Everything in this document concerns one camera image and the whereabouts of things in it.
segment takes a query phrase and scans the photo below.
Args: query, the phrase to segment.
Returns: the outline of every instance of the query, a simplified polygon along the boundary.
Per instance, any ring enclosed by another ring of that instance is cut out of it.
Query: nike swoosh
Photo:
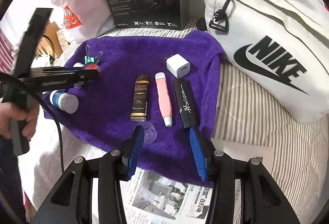
[[[259,67],[257,65],[255,65],[254,63],[250,62],[249,59],[247,58],[246,56],[246,51],[247,51],[247,48],[250,46],[251,44],[249,45],[246,45],[242,48],[240,48],[239,50],[237,50],[235,53],[234,53],[234,56],[233,56],[233,59],[234,61],[241,67],[243,67],[244,69],[246,70],[249,70],[251,72],[255,72],[259,75],[262,75],[262,76],[265,76],[265,77],[268,77],[268,78],[271,78],[273,80],[276,80],[282,84],[285,84],[289,87],[292,87],[296,90],[299,90],[305,94],[307,94],[305,91],[301,90],[300,88],[296,87],[295,85],[292,85],[289,81],[271,73],[270,71],[267,71],[266,69],[262,68],[262,67]]]

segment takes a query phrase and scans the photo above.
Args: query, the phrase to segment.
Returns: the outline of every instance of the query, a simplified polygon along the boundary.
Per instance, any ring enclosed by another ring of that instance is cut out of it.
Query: metal screw
[[[74,159],[75,164],[80,164],[83,161],[83,158],[81,156],[78,156]]]
[[[119,154],[120,154],[120,151],[117,149],[111,151],[112,156],[118,156]]]
[[[213,152],[213,154],[216,155],[216,156],[219,156],[219,157],[224,155],[222,150],[216,150],[216,151]]]
[[[253,165],[259,165],[259,164],[260,164],[260,161],[259,161],[259,159],[257,159],[257,158],[253,158],[253,159],[251,160],[251,163],[252,163]]]

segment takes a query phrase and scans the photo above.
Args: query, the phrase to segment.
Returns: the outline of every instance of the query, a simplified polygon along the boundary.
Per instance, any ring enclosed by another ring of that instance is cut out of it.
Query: nike logo
[[[275,41],[272,44],[271,42],[272,39],[266,36],[260,42],[255,44],[248,52],[252,55],[257,52],[256,58],[260,60],[263,64],[265,64],[267,67],[269,67],[273,71],[273,73],[252,63],[247,58],[246,51],[251,44],[238,49],[234,53],[233,59],[239,66],[243,67],[246,70],[271,78],[307,94],[305,91],[291,84],[291,80],[289,79],[289,76],[294,76],[295,78],[297,78],[299,77],[299,74],[297,72],[300,71],[302,73],[305,73],[307,72],[307,70],[282,46],[280,46]]]

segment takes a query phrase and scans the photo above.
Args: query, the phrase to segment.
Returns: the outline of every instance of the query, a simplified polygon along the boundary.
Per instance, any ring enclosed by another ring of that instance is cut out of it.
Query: white bottle
[[[63,93],[61,91],[52,91],[50,94],[50,102],[52,105],[69,114],[73,114],[77,111],[79,106],[79,100],[75,95]]]

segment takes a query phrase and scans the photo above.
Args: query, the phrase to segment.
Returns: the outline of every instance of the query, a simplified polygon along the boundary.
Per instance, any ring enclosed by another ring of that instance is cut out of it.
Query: dark sleeve
[[[0,190],[15,214],[26,223],[18,160],[12,141],[3,138],[0,138]],[[0,211],[0,216],[5,214],[3,204]]]

